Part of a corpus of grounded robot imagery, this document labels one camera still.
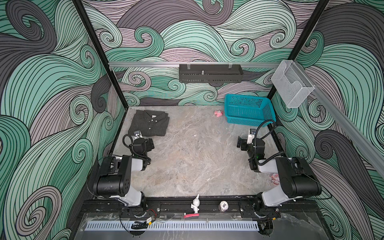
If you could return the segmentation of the dark grey pinstriped shirt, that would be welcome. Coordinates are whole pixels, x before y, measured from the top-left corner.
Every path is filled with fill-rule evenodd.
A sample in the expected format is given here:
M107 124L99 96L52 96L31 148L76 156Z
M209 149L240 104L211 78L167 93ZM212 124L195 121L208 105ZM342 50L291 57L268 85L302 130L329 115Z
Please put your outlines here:
M140 131L143 137L164 137L167 132L170 117L163 111L136 110L128 134L133 136Z

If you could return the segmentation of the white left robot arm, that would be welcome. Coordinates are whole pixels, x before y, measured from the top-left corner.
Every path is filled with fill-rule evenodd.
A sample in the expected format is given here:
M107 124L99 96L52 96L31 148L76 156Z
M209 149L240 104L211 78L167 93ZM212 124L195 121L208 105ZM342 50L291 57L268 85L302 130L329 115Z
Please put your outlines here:
M131 186L133 172L145 171L152 159L148 152L155 146L151 138L129 138L131 143L125 146L131 151L130 155L104 157L99 169L98 178L93 185L93 195L102 199L113 199L127 208L147 208L146 197L143 192Z

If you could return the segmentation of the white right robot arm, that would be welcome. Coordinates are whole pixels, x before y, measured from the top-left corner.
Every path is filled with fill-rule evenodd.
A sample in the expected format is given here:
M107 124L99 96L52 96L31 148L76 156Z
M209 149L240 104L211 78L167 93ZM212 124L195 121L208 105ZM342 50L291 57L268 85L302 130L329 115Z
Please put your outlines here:
M323 188L304 158L283 157L281 153L265 157L265 142L249 136L238 137L237 148L248 154L250 169L256 173L277 174L276 187L258 194L260 208L271 208L283 203L321 195Z

